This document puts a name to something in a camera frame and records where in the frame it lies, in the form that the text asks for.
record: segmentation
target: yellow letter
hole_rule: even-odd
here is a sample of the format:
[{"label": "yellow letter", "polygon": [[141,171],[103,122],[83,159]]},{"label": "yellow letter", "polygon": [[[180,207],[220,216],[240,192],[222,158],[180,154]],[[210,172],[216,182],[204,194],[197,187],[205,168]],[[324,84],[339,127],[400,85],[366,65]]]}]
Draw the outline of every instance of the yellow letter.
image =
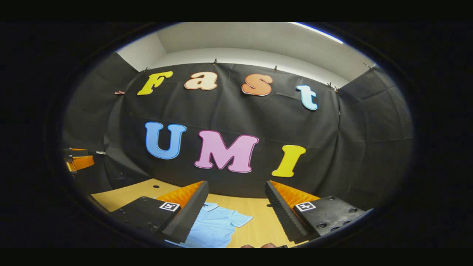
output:
[{"label": "yellow letter", "polygon": [[281,164],[271,174],[275,177],[291,177],[294,175],[292,170],[296,166],[297,160],[306,153],[306,149],[297,145],[284,145],[282,150],[284,157],[282,157]]},{"label": "yellow letter", "polygon": [[153,92],[153,87],[157,88],[163,83],[164,77],[169,78],[173,75],[172,71],[156,73],[149,76],[148,81],[143,88],[138,92],[137,95],[147,95]]},{"label": "yellow letter", "polygon": [[203,89],[211,90],[217,87],[217,74],[213,72],[199,72],[191,75],[191,80],[188,80],[184,87],[186,89]]}]

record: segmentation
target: light blue shirt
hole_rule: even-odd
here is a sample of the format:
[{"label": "light blue shirt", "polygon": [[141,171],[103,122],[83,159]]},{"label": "light blue shirt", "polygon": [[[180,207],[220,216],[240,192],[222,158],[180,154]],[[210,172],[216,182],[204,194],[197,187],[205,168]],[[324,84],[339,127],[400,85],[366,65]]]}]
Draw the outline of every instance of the light blue shirt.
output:
[{"label": "light blue shirt", "polygon": [[225,248],[232,240],[235,227],[242,227],[253,217],[237,211],[219,207],[216,203],[204,203],[185,243],[176,244],[183,248]]}]

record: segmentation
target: blue letter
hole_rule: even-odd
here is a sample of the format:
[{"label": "blue letter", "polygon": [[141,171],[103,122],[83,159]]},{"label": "blue letter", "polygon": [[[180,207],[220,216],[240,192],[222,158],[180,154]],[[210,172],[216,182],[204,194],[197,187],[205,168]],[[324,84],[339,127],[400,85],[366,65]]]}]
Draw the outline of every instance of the blue letter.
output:
[{"label": "blue letter", "polygon": [[309,110],[317,110],[317,104],[312,102],[312,96],[315,97],[315,92],[311,91],[307,85],[299,85],[296,88],[300,90],[302,104]]},{"label": "blue letter", "polygon": [[161,159],[174,159],[181,149],[181,135],[185,132],[186,127],[180,124],[170,124],[167,129],[171,132],[171,143],[169,150],[163,151],[158,147],[159,131],[163,129],[161,123],[148,122],[146,127],[146,149],[154,156]]}]

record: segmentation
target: letter m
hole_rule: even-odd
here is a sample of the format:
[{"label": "letter m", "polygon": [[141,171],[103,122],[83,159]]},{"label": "letter m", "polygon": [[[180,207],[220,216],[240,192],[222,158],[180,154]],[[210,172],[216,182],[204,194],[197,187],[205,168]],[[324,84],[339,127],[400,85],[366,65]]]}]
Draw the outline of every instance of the letter m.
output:
[{"label": "letter m", "polygon": [[210,155],[212,155],[220,170],[233,159],[228,170],[238,173],[251,172],[251,153],[259,141],[257,137],[241,135],[227,149],[222,136],[216,131],[203,130],[199,132],[199,136],[202,138],[202,151],[199,160],[194,163],[195,166],[205,169],[212,168],[213,164],[210,162]]}]

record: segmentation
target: white ceiling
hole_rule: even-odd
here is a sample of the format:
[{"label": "white ceiling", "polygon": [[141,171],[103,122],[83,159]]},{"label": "white ceiling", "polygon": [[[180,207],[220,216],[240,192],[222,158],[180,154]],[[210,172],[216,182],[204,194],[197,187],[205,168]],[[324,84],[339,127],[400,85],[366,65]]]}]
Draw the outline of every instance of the white ceiling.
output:
[{"label": "white ceiling", "polygon": [[363,63],[374,64],[345,43],[287,22],[185,22],[157,35],[168,53],[202,48],[260,50],[306,61],[348,81],[367,70]]}]

